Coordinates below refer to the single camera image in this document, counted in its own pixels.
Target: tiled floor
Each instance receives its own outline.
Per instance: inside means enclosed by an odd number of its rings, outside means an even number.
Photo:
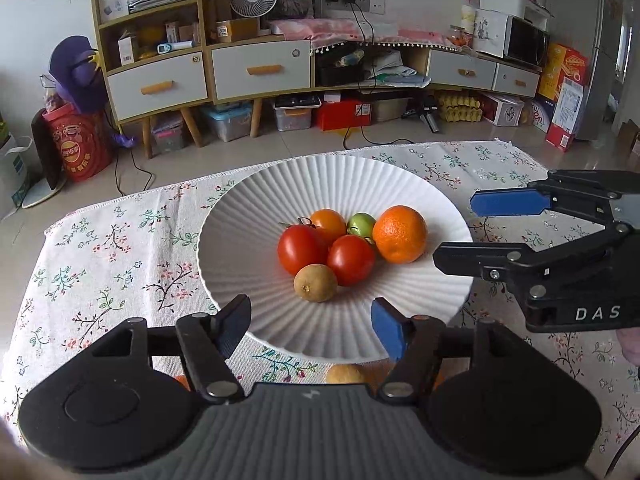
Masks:
[[[145,160],[142,152],[136,150],[136,161],[155,174],[151,187],[159,187],[261,162],[342,149],[341,136],[322,133],[316,128],[279,133],[273,125],[265,124],[264,130],[257,139],[244,137],[229,143],[209,137],[209,144],[204,148],[189,146],[152,160]],[[444,124],[443,132],[443,135],[434,135],[422,123],[401,120],[366,128],[367,136],[374,142],[392,142],[399,137],[414,142],[499,138],[513,142],[548,168],[626,169],[626,160],[612,152],[610,142],[575,143],[563,155],[546,144],[544,134],[533,127],[496,128],[487,122],[457,123]],[[354,132],[347,141],[348,148],[367,145],[360,131]],[[128,153],[121,152],[120,159],[121,189],[127,194],[142,190],[146,175],[135,170]],[[8,348],[18,308],[44,243],[44,229],[75,209],[119,196],[114,166],[82,184],[68,184],[49,201],[18,211],[0,224],[0,356]]]

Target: kiwi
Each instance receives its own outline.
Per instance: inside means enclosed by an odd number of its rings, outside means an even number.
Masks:
[[[293,289],[303,300],[322,303],[334,296],[338,290],[338,280],[326,265],[311,264],[298,271],[293,280]]]

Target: white drawer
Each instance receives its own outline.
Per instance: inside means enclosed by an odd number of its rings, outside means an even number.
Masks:
[[[108,81],[114,111],[121,121],[207,98],[200,52],[125,70],[110,75]],[[164,84],[164,89],[154,88],[161,84]]]
[[[434,84],[490,90],[494,84],[495,65],[493,61],[477,57],[431,50],[427,75]]]
[[[526,97],[536,95],[540,74],[498,63],[493,90]]]
[[[212,49],[216,97],[309,88],[310,48],[309,41],[271,41]]]

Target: wall socket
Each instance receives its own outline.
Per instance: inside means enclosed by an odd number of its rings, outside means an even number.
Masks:
[[[359,12],[360,9],[362,9],[362,12],[372,12],[370,11],[371,0],[324,0],[324,4],[327,9],[331,10],[348,10],[351,12],[353,6],[355,12]]]
[[[384,14],[385,0],[371,0],[370,12],[373,14]]]

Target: green tomato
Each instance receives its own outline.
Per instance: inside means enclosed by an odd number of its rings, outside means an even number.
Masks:
[[[376,219],[367,213],[356,213],[347,222],[347,232],[350,235],[356,235],[365,238],[369,243],[373,243],[373,226]]]

